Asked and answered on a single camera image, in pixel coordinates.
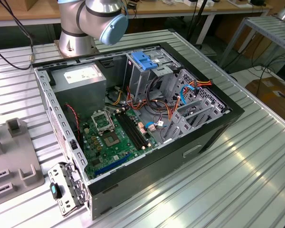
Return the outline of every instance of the aluminum extrusion table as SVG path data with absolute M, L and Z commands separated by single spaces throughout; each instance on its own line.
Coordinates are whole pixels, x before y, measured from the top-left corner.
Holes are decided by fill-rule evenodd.
M 49 189 L 47 170 L 64 156 L 43 108 L 32 70 L 13 69 L 0 58 L 0 124 L 27 122 L 44 185 L 0 204 L 5 227 L 283 227 L 285 224 L 285 121 L 241 88 L 177 33 L 125 35 L 100 51 L 168 42 L 245 109 L 241 118 L 199 157 L 95 221 L 82 207 L 63 218 Z M 35 46 L 36 59 L 61 58 L 54 44 Z M 29 47 L 2 51 L 17 66 Z
M 272 52 L 272 57 L 274 57 L 274 53 L 276 49 L 280 46 L 285 49 L 285 22 L 280 19 L 270 16 L 270 17 L 253 17 L 253 18 L 245 18 L 242 20 L 239 25 L 237 31 L 233 35 L 231 41 L 226 47 L 222 59 L 219 63 L 219 66 L 222 67 L 226 62 L 226 58 L 235 45 L 239 35 L 241 35 L 243 29 L 248 26 L 252 28 L 252 31 L 248 35 L 247 39 L 244 41 L 243 45 L 239 49 L 241 52 L 246 45 L 248 45 L 250 39 L 254 36 L 255 32 L 262 34 L 264 37 L 267 37 L 271 41 L 276 43 L 276 48 L 274 48 Z

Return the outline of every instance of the yellow cable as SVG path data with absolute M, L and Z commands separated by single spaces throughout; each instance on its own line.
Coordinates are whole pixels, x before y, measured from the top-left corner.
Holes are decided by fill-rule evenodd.
M 119 103 L 121 95 L 122 95 L 122 91 L 120 90 L 117 100 L 112 105 L 117 105 Z

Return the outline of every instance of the cardboard box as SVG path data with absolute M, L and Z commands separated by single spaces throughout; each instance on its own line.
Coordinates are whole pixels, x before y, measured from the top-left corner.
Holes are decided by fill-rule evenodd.
M 28 11 L 38 0 L 7 0 L 11 10 Z
M 259 79 L 250 82 L 246 89 L 255 95 L 258 82 Z M 262 79 L 258 99 L 285 120 L 285 85 L 277 78 L 268 77 Z

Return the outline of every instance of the table leg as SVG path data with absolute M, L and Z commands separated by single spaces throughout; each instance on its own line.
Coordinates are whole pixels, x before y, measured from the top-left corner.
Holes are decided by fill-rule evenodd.
M 261 17 L 266 16 L 268 12 L 269 12 L 268 10 L 265 10 L 261 14 Z M 247 38 L 243 42 L 242 46 L 239 48 L 238 53 L 241 53 L 244 50 L 244 48 L 248 45 L 249 41 L 252 39 L 252 37 L 254 36 L 255 33 L 256 33 L 256 31 L 254 31 L 253 29 L 250 31 L 249 35 L 247 36 Z
M 223 55 L 222 55 L 222 58 L 221 58 L 221 61 L 220 63 L 218 64 L 219 67 L 223 67 L 223 64 L 225 63 L 226 61 L 226 58 L 227 56 L 229 55 L 230 51 L 232 50 L 233 46 L 235 45 L 239 35 L 241 35 L 242 31 L 243 31 L 243 28 L 245 27 L 245 18 L 242 20 L 241 24 L 239 25 L 237 31 L 234 33 L 231 41 L 229 42 L 229 44 L 227 45 Z
M 214 19 L 215 14 L 210 14 L 207 16 L 207 19 L 205 21 L 205 24 L 203 26 L 203 29 L 201 30 L 200 34 L 199 34 L 199 38 L 196 41 L 197 44 L 201 44 L 204 41 L 204 38 L 210 28 L 210 25 Z

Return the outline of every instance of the wooden workbench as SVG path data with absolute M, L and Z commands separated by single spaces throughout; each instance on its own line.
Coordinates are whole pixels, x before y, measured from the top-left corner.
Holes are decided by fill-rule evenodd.
M 197 44 L 201 44 L 207 34 L 207 31 L 218 14 L 239 14 L 239 13 L 257 13 L 261 12 L 265 16 L 271 6 L 251 8 L 238 8 L 232 5 L 227 0 L 221 0 L 215 3 L 213 7 L 206 7 L 202 15 L 207 15 L 203 29 L 197 40 Z M 184 3 L 176 3 L 169 6 L 164 4 L 161 0 L 155 1 L 140 1 L 137 3 L 137 13 L 130 9 L 129 18 L 159 18 L 159 17 L 177 17 L 177 16 L 192 16 L 194 7 L 187 6 Z M 56 24 L 60 23 L 60 13 L 58 4 L 55 0 L 38 0 L 37 3 L 29 11 L 14 10 L 14 15 L 21 20 L 24 25 L 38 25 L 38 24 Z M 0 7 L 0 27 L 15 26 L 16 23 L 12 20 L 9 13 Z
M 253 8 L 254 12 L 260 12 L 269 10 L 270 6 Z M 151 18 L 153 15 L 162 14 L 162 17 L 168 17 L 172 14 L 180 14 L 183 16 L 192 15 L 194 7 L 187 6 L 183 3 L 176 3 L 173 6 L 164 4 L 161 0 L 140 1 L 137 3 L 137 18 Z M 221 0 L 219 3 L 215 3 L 213 7 L 206 7 L 203 14 L 209 14 L 215 12 L 216 14 L 228 14 L 228 13 L 241 13 L 251 12 L 252 8 L 238 8 L 226 0 Z M 37 3 L 29 11 L 14 10 L 14 14 L 18 19 L 59 19 L 58 3 L 54 0 L 38 0 Z M 133 10 L 129 10 L 130 15 L 134 15 Z M 12 20 L 9 13 L 0 7 L 0 21 Z

